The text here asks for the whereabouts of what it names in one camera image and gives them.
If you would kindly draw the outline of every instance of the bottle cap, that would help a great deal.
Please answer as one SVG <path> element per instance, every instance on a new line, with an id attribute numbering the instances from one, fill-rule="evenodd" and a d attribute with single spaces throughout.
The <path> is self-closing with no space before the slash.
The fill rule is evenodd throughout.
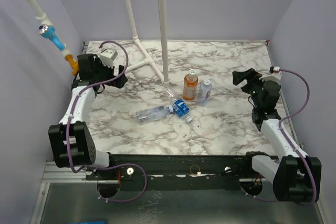
<path id="1" fill-rule="evenodd" d="M 191 69 L 191 70 L 189 70 L 189 75 L 190 75 L 191 77 L 194 77 L 194 76 L 196 75 L 196 70 L 195 70 L 195 69 Z"/>
<path id="2" fill-rule="evenodd" d="M 173 109 L 173 106 L 172 106 L 172 105 L 169 105 L 169 106 L 168 106 L 168 109 L 169 109 L 169 113 L 174 113 L 174 109 Z"/>
<path id="3" fill-rule="evenodd" d="M 203 83 L 204 83 L 204 85 L 206 85 L 206 86 L 211 84 L 210 80 L 204 80 Z"/>
<path id="4" fill-rule="evenodd" d="M 193 120 L 193 119 L 192 119 L 191 116 L 187 116 L 187 118 L 185 119 L 185 121 L 186 121 L 187 123 L 190 123 L 192 120 Z"/>

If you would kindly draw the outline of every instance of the orange pipe section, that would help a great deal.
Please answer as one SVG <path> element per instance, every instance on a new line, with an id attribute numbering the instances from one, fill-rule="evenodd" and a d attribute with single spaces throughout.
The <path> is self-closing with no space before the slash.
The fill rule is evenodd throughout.
<path id="1" fill-rule="evenodd" d="M 67 60 L 69 62 L 70 66 L 73 69 L 72 74 L 75 76 L 77 74 L 78 70 L 79 70 L 78 62 L 74 61 L 72 55 L 66 55 L 65 60 Z"/>

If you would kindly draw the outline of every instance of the white marble tabletop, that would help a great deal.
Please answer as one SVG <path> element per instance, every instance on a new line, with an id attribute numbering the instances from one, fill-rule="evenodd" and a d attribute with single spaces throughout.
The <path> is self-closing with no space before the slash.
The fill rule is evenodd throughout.
<path id="1" fill-rule="evenodd" d="M 98 53 L 101 41 L 91 41 L 87 53 Z M 132 41 L 120 41 L 130 57 L 130 65 L 143 60 Z M 162 69 L 161 43 L 143 41 L 144 47 Z M 124 64 L 118 51 L 117 64 Z M 271 66 L 264 42 L 170 41 L 169 70 L 172 89 L 182 95 L 183 78 L 196 69 L 200 80 L 210 79 L 211 98 L 205 107 L 187 101 L 194 121 L 185 123 L 177 115 L 139 125 L 136 111 L 169 104 L 163 86 L 150 66 L 127 73 L 124 88 L 106 87 L 92 104 L 88 127 L 96 148 L 112 154 L 194 154 L 244 155 L 248 151 L 275 152 L 251 121 L 248 95 L 232 84 L 232 72 L 254 68 L 267 73 Z M 281 117 L 284 106 L 277 106 Z"/>

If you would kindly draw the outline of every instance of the plastic bottle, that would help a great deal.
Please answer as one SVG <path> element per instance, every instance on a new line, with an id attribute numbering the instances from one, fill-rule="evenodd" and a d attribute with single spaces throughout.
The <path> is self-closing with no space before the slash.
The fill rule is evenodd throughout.
<path id="1" fill-rule="evenodd" d="M 139 111 L 136 113 L 137 115 L 136 119 L 138 123 L 144 124 L 155 120 L 159 120 L 172 113 L 174 113 L 173 107 L 171 105 L 169 106 L 164 105 Z"/>
<path id="2" fill-rule="evenodd" d="M 212 84 L 209 80 L 204 80 L 199 88 L 197 104 L 200 106 L 205 106 L 208 103 L 210 97 Z"/>
<path id="3" fill-rule="evenodd" d="M 189 70 L 189 73 L 184 77 L 183 99 L 194 100 L 198 84 L 198 76 L 194 69 Z"/>
<path id="4" fill-rule="evenodd" d="M 177 99 L 174 92 L 169 88 L 165 88 L 164 93 L 173 103 L 174 112 L 179 116 L 179 118 L 185 119 L 187 123 L 190 123 L 193 119 L 191 116 L 187 115 L 189 113 L 187 104 L 185 104 L 182 99 Z"/>

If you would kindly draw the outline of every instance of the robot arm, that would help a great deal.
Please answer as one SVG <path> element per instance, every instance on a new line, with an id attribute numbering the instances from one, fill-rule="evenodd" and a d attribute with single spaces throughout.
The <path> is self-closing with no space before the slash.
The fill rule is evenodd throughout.
<path id="1" fill-rule="evenodd" d="M 312 198 L 312 183 L 308 176 L 307 168 L 298 155 L 299 152 L 307 161 L 313 174 L 319 197 L 321 162 L 316 157 L 310 157 L 290 137 L 284 129 L 289 140 L 287 140 L 279 129 L 279 116 L 275 109 L 280 97 L 281 86 L 278 81 L 281 78 L 279 69 L 271 68 L 270 76 L 262 77 L 254 69 L 245 72 L 233 72 L 233 84 L 238 85 L 243 80 L 247 84 L 242 91 L 248 93 L 253 100 L 252 121 L 257 129 L 261 131 L 273 146 L 280 163 L 276 163 L 267 155 L 252 154 L 251 168 L 262 174 L 273 184 L 275 196 L 280 201 L 309 202 Z"/>
<path id="2" fill-rule="evenodd" d="M 93 101 L 98 94 L 98 86 L 87 89 L 87 86 L 94 83 L 110 80 L 114 77 L 113 60 L 117 52 L 113 49 L 105 50 L 99 57 L 93 54 L 78 56 L 79 79 L 75 79 L 71 85 L 72 98 L 66 114 L 59 124 L 52 125 L 48 134 L 51 143 L 55 163 L 58 167 L 69 167 L 69 159 L 66 148 L 66 127 L 68 118 L 70 122 L 70 149 L 74 166 L 108 167 L 111 165 L 110 154 L 96 150 L 86 119 Z M 119 65 L 119 73 L 124 66 Z M 127 82 L 127 77 L 123 74 L 115 81 L 108 82 L 106 85 L 122 88 Z M 70 115 L 71 108 L 76 102 L 75 109 Z"/>

